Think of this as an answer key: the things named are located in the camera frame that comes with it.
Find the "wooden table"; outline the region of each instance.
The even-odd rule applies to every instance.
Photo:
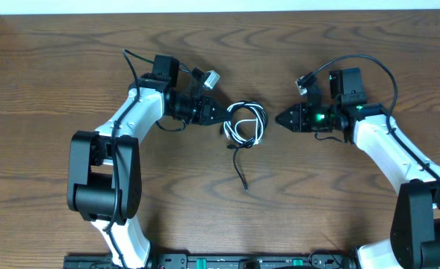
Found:
[[[392,70],[394,116],[440,164],[440,11],[1,16],[0,268],[59,268],[66,254],[108,251],[67,208],[66,184],[72,135],[103,124],[126,99],[133,78],[121,48],[214,69],[224,105],[256,100],[270,115],[264,143],[238,158],[249,193],[219,125],[150,130],[138,214],[154,244],[301,253],[388,237],[396,193],[366,154],[273,121],[300,102],[299,76],[341,55],[373,55]],[[348,60],[331,69],[348,67],[362,68],[370,102],[389,105],[391,82],[379,67]]]

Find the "black joint housing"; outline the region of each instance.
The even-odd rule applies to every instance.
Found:
[[[115,222],[124,225],[140,205],[142,191],[138,139],[122,136],[116,139],[120,184],[120,213]],[[115,183],[113,175],[95,173],[91,166],[99,166],[111,159],[111,138],[98,132],[77,131],[70,144],[67,204],[87,221],[111,220],[114,212]]]
[[[434,219],[433,202],[439,202],[437,181],[414,179],[400,186],[391,227],[391,247],[403,268],[440,267],[440,218]]]
[[[179,67],[180,62],[172,56],[156,55],[153,61],[152,75],[170,78],[171,87],[176,87]]]
[[[361,70],[350,68],[329,72],[331,98],[339,96],[341,106],[362,105],[368,98],[362,88]]]
[[[200,80],[202,77],[203,77],[203,75],[204,75],[205,73],[202,71],[202,70],[200,70],[200,69],[198,69],[198,68],[193,68],[193,71],[191,71],[191,75],[198,81],[198,80]]]
[[[165,114],[173,119],[209,126],[231,120],[232,115],[211,96],[192,97],[171,90]]]

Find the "loose wire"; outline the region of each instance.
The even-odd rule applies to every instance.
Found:
[[[329,250],[326,250],[326,249],[319,249],[319,250],[315,250],[315,251],[309,253],[309,256],[308,256],[308,263],[309,263],[313,268],[318,268],[318,267],[316,267],[316,266],[313,265],[313,263],[312,263],[312,256],[313,256],[315,253],[320,252],[320,251],[325,252],[325,253],[331,255],[331,257],[332,257],[332,259],[334,260],[334,262],[338,265],[338,267],[333,268],[333,269],[342,269],[342,268],[343,268],[343,264],[340,263],[340,262],[338,262],[337,258],[334,257],[334,255],[333,255]]]
[[[128,59],[128,55],[130,54],[136,58],[140,58],[140,56],[130,52],[127,49],[123,49],[123,57],[126,59],[128,66],[130,67],[130,70],[133,74],[134,80],[135,80],[135,87],[137,88],[137,95],[134,97],[131,104],[127,107],[127,109],[124,110],[124,112],[121,113],[121,115],[114,121],[114,125],[112,126],[112,133],[111,133],[111,152],[112,152],[112,163],[114,166],[114,191],[115,191],[115,197],[114,197],[114,212],[112,213],[112,218],[110,219],[110,222],[106,227],[104,227],[102,230],[107,233],[108,237],[110,238],[110,241],[112,243],[112,246],[114,247],[115,251],[117,251],[119,260],[122,263],[122,266],[126,268],[125,259],[123,258],[123,254],[120,251],[115,238],[113,237],[111,230],[112,226],[115,224],[116,219],[118,218],[119,214],[119,206],[120,206],[120,179],[119,179],[119,173],[118,173],[118,163],[117,163],[117,130],[120,127],[120,124],[125,117],[125,115],[133,108],[133,106],[138,103],[138,100],[140,98],[140,84],[138,81],[138,76],[135,71],[135,68],[131,64],[130,59]]]
[[[130,52],[128,49],[123,49],[123,51],[126,52],[126,53],[128,53],[128,54],[130,54],[131,56],[133,56],[133,57],[135,57],[135,58],[137,58],[137,59],[140,59],[140,60],[142,60],[142,61],[145,61],[145,62],[147,62],[147,63],[149,63],[149,64],[153,64],[153,61],[152,61],[152,60],[149,60],[149,59],[147,59],[147,58],[143,58],[143,57],[141,57],[141,56],[139,56],[139,55],[136,55],[135,53]]]
[[[234,142],[238,144],[238,146],[232,144],[228,145],[229,149],[235,149],[235,153],[233,154],[233,166],[235,167],[236,173],[240,176],[241,182],[243,183],[243,187],[245,191],[248,191],[248,182],[246,179],[241,175],[240,170],[238,169],[238,166],[236,165],[236,155],[238,154],[238,151],[242,148],[249,149],[252,146],[255,146],[260,143],[261,139],[263,138],[264,130],[267,126],[267,114],[264,111],[264,108],[261,104],[257,102],[251,102],[251,101],[239,101],[235,104],[230,105],[226,110],[233,115],[237,110],[241,108],[246,108],[249,111],[251,111],[255,115],[254,120],[240,120],[236,122],[235,126],[232,127],[232,121],[227,120],[223,122],[223,130],[225,132],[226,137],[229,139],[233,139]],[[249,139],[243,138],[238,133],[238,125],[241,123],[247,123],[247,122],[255,122],[255,135],[254,137],[251,137]]]
[[[316,138],[316,140],[322,141],[322,140],[326,140],[326,139],[332,139],[332,140],[336,140],[336,141],[342,143],[342,140],[337,137],[318,137],[318,135],[319,135],[319,132],[316,132],[314,134],[314,138]]]
[[[183,122],[183,128],[178,128],[173,130],[164,128],[158,121],[155,121],[155,124],[159,127],[159,129],[166,132],[182,132],[185,130],[185,128],[187,128],[187,122],[185,122],[185,120],[182,120],[182,122]]]
[[[187,91],[191,91],[191,88],[193,86],[193,73],[187,67],[187,65],[185,63],[180,63],[180,65],[183,67],[183,68],[180,68],[180,71],[185,72],[187,74],[190,74],[190,84],[187,87]]]
[[[112,262],[107,262],[107,261],[99,261],[99,262],[93,262],[88,269],[99,269],[97,267],[97,265],[111,265]]]

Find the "green connector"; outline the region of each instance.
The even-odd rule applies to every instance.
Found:
[[[302,259],[293,260],[293,266],[303,266],[303,260]]]
[[[206,259],[197,259],[196,269],[206,269]]]

